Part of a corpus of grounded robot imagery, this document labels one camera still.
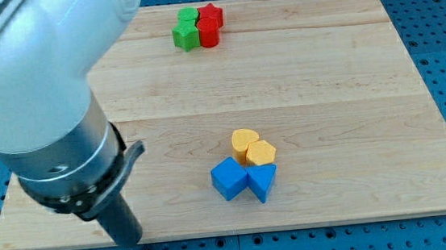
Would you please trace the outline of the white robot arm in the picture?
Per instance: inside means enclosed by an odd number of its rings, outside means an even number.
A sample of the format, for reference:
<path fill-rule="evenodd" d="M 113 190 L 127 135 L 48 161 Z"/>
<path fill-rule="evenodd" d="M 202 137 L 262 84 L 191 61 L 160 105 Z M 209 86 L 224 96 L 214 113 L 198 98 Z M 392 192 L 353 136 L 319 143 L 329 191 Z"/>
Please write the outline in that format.
<path fill-rule="evenodd" d="M 0 0 L 0 160 L 45 205 L 99 189 L 121 158 L 87 82 L 141 0 Z"/>

